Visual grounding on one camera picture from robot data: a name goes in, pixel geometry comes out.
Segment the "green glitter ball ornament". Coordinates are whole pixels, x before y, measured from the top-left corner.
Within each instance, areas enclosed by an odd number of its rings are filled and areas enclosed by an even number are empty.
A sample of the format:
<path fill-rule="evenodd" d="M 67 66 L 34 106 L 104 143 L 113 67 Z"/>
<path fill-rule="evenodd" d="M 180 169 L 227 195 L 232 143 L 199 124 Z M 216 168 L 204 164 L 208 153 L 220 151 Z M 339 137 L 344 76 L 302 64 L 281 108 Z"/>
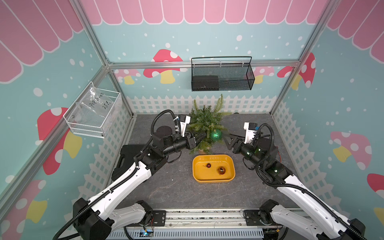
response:
<path fill-rule="evenodd" d="M 210 139 L 214 142 L 220 141 L 222 139 L 222 131 L 219 129 L 215 129 L 210 132 Z"/>

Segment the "small green christmas tree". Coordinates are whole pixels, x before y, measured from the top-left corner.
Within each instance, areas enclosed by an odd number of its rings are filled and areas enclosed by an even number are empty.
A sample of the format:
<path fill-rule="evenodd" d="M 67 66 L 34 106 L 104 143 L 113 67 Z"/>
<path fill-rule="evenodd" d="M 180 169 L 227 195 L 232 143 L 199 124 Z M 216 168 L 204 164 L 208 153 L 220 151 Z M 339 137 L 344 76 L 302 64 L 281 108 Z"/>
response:
<path fill-rule="evenodd" d="M 223 95 L 220 95 L 214 107 L 203 105 L 200 108 L 197 101 L 194 100 L 194 105 L 190 113 L 191 122 L 188 128 L 195 131 L 200 131 L 201 133 L 206 133 L 207 137 L 195 149 L 190 150 L 190 154 L 197 154 L 202 152 L 203 154 L 209 155 L 212 152 L 211 150 L 213 145 L 222 141 L 212 141 L 210 139 L 210 132 L 215 129 L 219 129 L 222 132 L 226 130 L 226 128 L 221 124 L 221 121 L 224 116 L 228 116 L 231 113 L 222 112 L 223 107 Z"/>

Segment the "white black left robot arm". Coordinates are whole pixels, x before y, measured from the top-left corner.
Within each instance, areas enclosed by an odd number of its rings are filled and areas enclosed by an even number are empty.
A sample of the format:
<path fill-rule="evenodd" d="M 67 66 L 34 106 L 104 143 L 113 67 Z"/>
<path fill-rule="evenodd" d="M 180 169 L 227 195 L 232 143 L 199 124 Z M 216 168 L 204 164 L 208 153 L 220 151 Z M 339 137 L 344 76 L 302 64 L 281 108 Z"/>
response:
<path fill-rule="evenodd" d="M 146 226 L 152 208 L 145 201 L 118 210 L 117 206 L 141 183 L 148 180 L 168 162 L 168 156 L 183 149 L 193 150 L 206 133 L 173 134 L 168 126 L 158 128 L 150 140 L 133 157 L 133 164 L 111 185 L 88 201 L 83 198 L 74 204 L 72 225 L 84 240 L 105 240 L 111 232 L 129 225 Z"/>

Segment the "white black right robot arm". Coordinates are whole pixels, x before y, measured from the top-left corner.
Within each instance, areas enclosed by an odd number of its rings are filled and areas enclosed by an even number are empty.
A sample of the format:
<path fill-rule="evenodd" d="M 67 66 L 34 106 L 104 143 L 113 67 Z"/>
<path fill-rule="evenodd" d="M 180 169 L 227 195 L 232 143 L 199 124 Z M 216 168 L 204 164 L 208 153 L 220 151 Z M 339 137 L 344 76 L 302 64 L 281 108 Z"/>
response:
<path fill-rule="evenodd" d="M 311 240 L 363 240 L 365 225 L 358 219 L 350 220 L 322 201 L 276 160 L 275 136 L 246 143 L 245 138 L 223 134 L 229 150 L 254 164 L 252 167 L 263 184 L 290 198 L 309 217 L 305 218 L 273 200 L 266 201 L 260 211 L 268 221 L 283 225 Z"/>

